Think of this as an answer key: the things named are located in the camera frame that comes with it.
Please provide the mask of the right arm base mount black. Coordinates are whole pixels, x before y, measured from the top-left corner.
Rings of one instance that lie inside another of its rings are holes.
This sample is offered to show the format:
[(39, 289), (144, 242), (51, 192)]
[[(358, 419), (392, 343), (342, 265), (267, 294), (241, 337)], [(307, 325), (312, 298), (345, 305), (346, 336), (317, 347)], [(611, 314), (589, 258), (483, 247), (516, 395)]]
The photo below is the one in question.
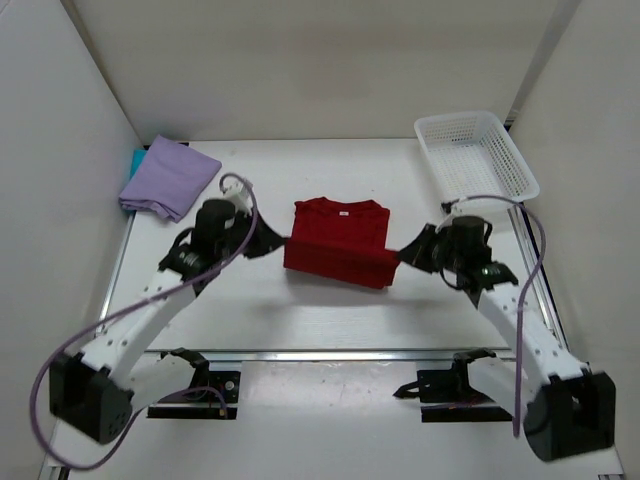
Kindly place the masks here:
[(508, 422), (512, 416), (487, 395), (471, 387), (469, 365), (497, 359), (487, 348), (456, 353), (448, 369), (418, 370), (415, 381), (401, 385), (393, 397), (418, 399), (422, 423)]

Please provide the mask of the white plastic basket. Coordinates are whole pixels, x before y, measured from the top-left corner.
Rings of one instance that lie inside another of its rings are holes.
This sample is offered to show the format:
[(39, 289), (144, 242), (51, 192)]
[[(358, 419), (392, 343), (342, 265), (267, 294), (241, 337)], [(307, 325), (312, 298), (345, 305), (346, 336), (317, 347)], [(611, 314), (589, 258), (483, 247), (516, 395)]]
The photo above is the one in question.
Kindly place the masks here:
[(414, 130), (442, 203), (464, 198), (459, 212), (496, 212), (503, 201), (536, 198), (540, 186), (499, 118), (476, 110), (424, 117)]

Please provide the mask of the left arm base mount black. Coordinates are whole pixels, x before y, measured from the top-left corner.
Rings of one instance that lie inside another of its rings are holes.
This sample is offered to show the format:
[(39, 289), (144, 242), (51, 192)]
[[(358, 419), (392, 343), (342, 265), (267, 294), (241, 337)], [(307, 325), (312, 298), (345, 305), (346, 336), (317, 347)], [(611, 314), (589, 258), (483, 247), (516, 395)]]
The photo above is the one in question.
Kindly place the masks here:
[(176, 392), (147, 408), (149, 419), (235, 420), (241, 372), (217, 370), (199, 352), (178, 348), (162, 351), (160, 359), (181, 359), (193, 370), (187, 392)]

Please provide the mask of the red t shirt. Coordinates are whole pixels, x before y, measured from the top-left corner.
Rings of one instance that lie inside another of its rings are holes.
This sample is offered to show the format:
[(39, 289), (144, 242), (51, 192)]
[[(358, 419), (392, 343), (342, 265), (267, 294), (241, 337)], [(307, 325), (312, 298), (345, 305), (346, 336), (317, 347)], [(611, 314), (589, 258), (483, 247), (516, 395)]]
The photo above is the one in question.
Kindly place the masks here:
[(393, 284), (399, 261), (386, 248), (391, 212), (373, 200), (318, 197), (295, 203), (284, 247), (288, 270), (376, 290)]

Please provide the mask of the teal t shirt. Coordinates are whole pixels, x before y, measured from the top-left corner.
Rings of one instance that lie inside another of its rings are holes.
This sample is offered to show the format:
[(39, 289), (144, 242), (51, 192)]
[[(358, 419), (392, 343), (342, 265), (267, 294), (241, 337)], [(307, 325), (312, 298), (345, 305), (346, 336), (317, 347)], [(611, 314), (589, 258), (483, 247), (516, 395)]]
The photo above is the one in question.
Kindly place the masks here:
[(136, 149), (133, 152), (132, 155), (132, 160), (131, 160), (131, 165), (130, 165), (130, 170), (129, 170), (129, 177), (132, 178), (136, 171), (138, 170), (139, 166), (141, 165), (142, 161), (144, 160), (144, 157), (146, 155), (147, 151), (145, 149)]

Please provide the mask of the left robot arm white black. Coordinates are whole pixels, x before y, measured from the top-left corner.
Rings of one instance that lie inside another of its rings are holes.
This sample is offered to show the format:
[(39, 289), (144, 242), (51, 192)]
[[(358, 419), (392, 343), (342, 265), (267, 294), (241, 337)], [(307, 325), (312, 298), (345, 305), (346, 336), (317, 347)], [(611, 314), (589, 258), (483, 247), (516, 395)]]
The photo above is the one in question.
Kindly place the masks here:
[(50, 411), (101, 445), (124, 432), (134, 412), (180, 392), (206, 395), (209, 362), (183, 347), (163, 351), (152, 364), (139, 359), (175, 316), (212, 282), (231, 257), (268, 255), (286, 243), (238, 201), (204, 202), (194, 226), (180, 232), (145, 286), (145, 305), (111, 321), (104, 334), (75, 355), (61, 352), (49, 369)]

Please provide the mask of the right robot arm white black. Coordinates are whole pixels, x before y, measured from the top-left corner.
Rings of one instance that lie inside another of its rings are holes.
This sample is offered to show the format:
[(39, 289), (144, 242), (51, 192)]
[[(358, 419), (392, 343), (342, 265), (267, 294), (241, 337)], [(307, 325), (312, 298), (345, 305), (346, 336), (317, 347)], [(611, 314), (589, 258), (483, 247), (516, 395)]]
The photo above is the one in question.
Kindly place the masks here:
[(516, 356), (509, 366), (487, 348), (455, 354), (449, 369), (422, 373), (422, 402), (439, 394), (454, 406), (486, 398), (507, 412), (544, 462), (609, 449), (614, 444), (616, 387), (604, 372), (574, 357), (528, 306), (513, 272), (492, 258), (492, 226), (461, 216), (448, 226), (426, 225), (397, 258), (418, 270), (454, 274), (466, 294)]

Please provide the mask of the lavender t shirt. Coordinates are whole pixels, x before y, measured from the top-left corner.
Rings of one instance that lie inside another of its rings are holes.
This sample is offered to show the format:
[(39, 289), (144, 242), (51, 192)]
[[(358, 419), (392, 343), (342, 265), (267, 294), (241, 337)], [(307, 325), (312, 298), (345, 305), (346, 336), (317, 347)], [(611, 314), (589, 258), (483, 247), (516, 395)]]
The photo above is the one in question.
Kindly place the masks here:
[(157, 135), (119, 194), (119, 204), (178, 223), (221, 168), (219, 160)]

